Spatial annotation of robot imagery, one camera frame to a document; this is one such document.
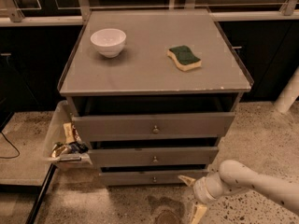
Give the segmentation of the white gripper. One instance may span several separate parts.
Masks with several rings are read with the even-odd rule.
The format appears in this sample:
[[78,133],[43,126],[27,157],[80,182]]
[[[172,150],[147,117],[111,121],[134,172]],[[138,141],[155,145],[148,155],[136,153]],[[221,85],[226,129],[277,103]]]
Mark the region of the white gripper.
[[224,193],[221,178],[218,173],[204,176],[197,181],[186,175],[179,175],[178,178],[188,187],[193,187],[194,197],[200,202],[192,206],[190,220],[190,224],[199,224],[207,211],[206,204],[218,200]]

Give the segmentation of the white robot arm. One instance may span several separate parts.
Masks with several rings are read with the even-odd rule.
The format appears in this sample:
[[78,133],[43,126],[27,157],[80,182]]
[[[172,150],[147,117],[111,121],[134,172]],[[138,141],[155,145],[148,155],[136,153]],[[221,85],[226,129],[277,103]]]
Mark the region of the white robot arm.
[[194,179],[186,175],[178,178],[193,190],[199,204],[193,205],[190,224],[199,224],[206,213],[207,205],[223,196],[231,196],[248,189],[254,190],[268,200],[299,214],[299,185],[287,180],[263,175],[251,170],[245,164],[223,161],[217,172]]

